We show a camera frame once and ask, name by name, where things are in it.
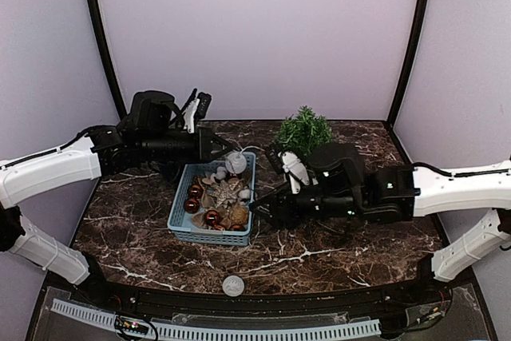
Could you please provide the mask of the white woven ball light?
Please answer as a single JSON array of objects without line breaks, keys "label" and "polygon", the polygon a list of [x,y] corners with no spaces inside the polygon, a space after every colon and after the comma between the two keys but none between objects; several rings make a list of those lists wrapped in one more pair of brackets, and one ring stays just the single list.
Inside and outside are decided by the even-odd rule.
[{"label": "white woven ball light", "polygon": [[222,283],[222,290],[225,295],[229,297],[240,296],[245,289],[245,284],[242,278],[236,275],[227,276]]},{"label": "white woven ball light", "polygon": [[231,152],[225,158],[225,168],[231,174],[239,175],[247,168],[248,162],[242,152]]}]

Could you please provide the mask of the small green christmas tree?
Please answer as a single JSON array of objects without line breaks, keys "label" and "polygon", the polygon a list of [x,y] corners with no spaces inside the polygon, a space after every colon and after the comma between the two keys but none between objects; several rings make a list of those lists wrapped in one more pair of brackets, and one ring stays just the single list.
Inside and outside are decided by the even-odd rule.
[{"label": "small green christmas tree", "polygon": [[308,156],[320,145],[332,142],[332,131],[323,115],[303,105],[297,114],[282,121],[276,141],[285,150],[297,150]]}]

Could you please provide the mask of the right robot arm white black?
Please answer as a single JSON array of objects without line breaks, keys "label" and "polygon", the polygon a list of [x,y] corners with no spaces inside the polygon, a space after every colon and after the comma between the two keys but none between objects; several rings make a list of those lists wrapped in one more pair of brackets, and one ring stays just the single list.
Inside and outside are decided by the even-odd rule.
[{"label": "right robot arm white black", "polygon": [[486,209],[486,214],[452,244],[425,256],[407,296],[424,304],[448,283],[510,242],[510,162],[439,169],[424,162],[367,172],[351,143],[329,142],[306,160],[276,145],[267,158],[286,180],[251,202],[252,213],[275,228],[293,228],[308,218],[344,217],[389,224],[439,212]]}]

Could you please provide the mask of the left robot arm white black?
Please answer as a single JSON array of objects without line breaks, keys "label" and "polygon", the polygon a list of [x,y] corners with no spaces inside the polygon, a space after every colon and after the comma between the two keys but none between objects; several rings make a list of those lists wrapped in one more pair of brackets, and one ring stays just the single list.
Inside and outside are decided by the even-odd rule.
[{"label": "left robot arm white black", "polygon": [[96,306],[113,298],[91,257],[38,229],[21,213],[24,200],[83,180],[112,176],[143,164],[200,164],[230,152],[233,145],[198,126],[211,103],[192,91],[183,107],[173,95],[135,93],[129,113],[117,125],[95,125],[46,151],[1,163],[1,249],[19,255],[74,286]]}]

